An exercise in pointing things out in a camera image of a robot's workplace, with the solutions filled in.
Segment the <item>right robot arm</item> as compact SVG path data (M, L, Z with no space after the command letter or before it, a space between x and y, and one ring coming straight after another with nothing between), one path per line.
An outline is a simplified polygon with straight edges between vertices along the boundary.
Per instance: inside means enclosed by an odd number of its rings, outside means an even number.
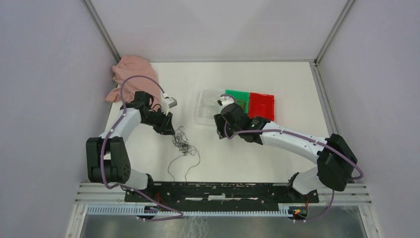
M236 136L248 143L273 146L292 152L314 163L315 167L295 173L288 182L286 196L292 202L319 188L342 192L353 177L354 170L362 176L357 158L339 134L330 137L306 135L285 129L263 117L249 117L236 103L224 106L214 115L220 139Z

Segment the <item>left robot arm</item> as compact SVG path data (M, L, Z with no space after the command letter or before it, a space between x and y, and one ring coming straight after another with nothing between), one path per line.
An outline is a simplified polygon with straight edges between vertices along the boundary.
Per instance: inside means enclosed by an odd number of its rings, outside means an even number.
M145 91L137 91L134 100L124 103L113 126L98 137L86 142L88 179L92 183L102 183L109 187L121 184L137 189L143 201L154 199L156 188L150 185L152 177L131 167L125 143L132 131L140 124L148 125L161 135L174 135L172 113L177 105L173 97L166 94L154 106L153 96Z

